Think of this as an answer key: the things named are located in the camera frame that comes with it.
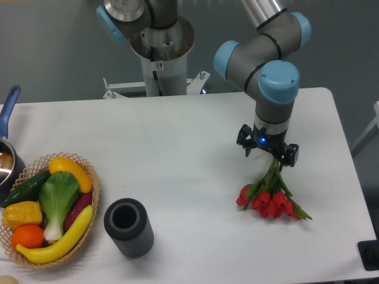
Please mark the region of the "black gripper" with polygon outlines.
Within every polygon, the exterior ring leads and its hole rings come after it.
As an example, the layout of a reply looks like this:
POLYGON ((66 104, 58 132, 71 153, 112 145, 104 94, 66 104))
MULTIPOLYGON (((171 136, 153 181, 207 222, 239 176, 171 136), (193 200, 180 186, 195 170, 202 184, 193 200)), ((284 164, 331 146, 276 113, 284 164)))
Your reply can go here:
POLYGON ((258 127, 254 123, 253 130, 247 124, 243 124, 238 132, 236 143, 245 150, 245 156, 249 156, 252 149, 259 148, 271 153, 279 161, 279 171, 283 167, 294 167, 298 160, 298 144, 286 144, 287 130, 277 134, 270 134, 267 127, 258 127))

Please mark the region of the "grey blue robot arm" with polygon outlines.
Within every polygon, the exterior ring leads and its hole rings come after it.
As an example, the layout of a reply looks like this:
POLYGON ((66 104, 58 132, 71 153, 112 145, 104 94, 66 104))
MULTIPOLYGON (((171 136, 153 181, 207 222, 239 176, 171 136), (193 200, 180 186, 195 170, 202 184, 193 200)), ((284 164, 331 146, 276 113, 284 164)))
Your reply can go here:
MULTIPOLYGON (((259 148, 283 166, 294 166, 298 145, 285 136, 300 74, 285 58, 310 39, 311 26, 300 13, 289 13, 280 1, 244 1, 258 32, 250 42, 223 43, 214 68, 256 102, 253 127, 244 125, 238 145, 249 153, 259 148)), ((115 41, 128 41, 140 57, 148 96, 187 94, 187 55, 195 34, 178 14, 177 1, 103 1, 99 22, 115 41)))

